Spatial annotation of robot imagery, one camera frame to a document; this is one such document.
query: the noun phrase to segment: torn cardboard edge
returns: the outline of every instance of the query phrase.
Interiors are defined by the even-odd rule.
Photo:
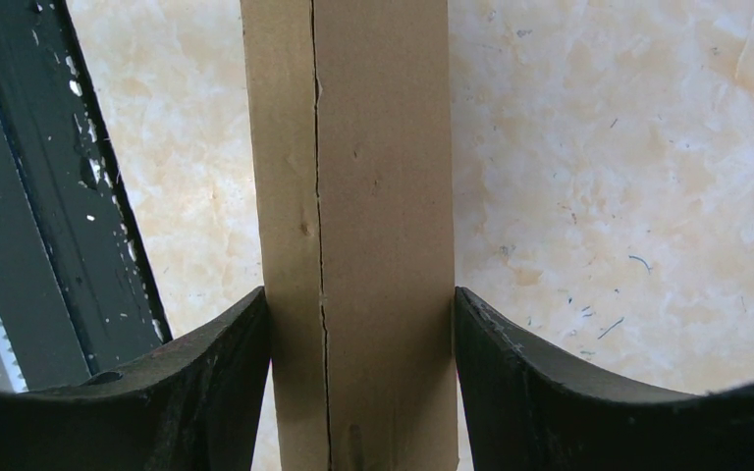
[[[447,5],[242,17],[283,469],[456,469]]]

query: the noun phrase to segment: cardboard box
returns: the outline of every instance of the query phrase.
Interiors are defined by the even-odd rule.
[[[454,470],[447,3],[242,16],[283,468]]]

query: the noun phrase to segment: brown cardboard box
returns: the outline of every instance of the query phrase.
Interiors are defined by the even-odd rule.
[[[285,470],[454,470],[447,3],[242,0]]]

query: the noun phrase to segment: marble surface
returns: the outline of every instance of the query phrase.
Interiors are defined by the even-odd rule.
[[[261,284],[239,1],[69,4],[182,335]],[[754,0],[450,15],[458,282],[637,380],[754,379]]]

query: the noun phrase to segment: black object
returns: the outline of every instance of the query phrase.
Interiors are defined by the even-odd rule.
[[[63,0],[0,0],[0,314],[31,390],[171,338]]]
[[[754,385],[694,396],[568,354],[466,288],[458,375],[476,470],[751,470]]]
[[[0,393],[0,471],[250,469],[269,331],[258,288],[83,386]]]

